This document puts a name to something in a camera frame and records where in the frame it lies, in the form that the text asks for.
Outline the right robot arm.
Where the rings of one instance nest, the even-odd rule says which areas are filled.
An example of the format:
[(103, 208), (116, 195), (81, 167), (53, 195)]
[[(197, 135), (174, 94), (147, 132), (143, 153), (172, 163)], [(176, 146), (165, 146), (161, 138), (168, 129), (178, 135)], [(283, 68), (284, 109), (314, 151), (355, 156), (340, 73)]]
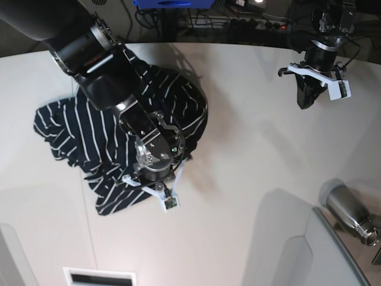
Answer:
[(136, 137), (135, 174), (143, 186), (175, 179), (185, 160), (182, 129), (105, 21), (79, 1), (2, 1), (1, 19), (43, 42), (97, 110), (114, 110), (122, 130)]

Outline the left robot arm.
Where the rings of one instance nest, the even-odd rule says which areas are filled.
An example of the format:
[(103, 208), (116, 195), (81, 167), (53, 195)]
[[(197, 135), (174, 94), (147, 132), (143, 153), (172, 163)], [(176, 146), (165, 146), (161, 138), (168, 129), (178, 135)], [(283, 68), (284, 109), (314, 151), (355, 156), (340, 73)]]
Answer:
[(322, 9), (314, 10), (312, 23), (317, 35), (305, 49), (304, 60), (287, 67), (296, 78), (300, 109), (311, 107), (325, 91), (332, 101), (351, 97), (349, 81), (344, 76), (349, 63), (336, 57), (342, 39), (353, 31), (355, 13), (355, 1), (326, 1)]

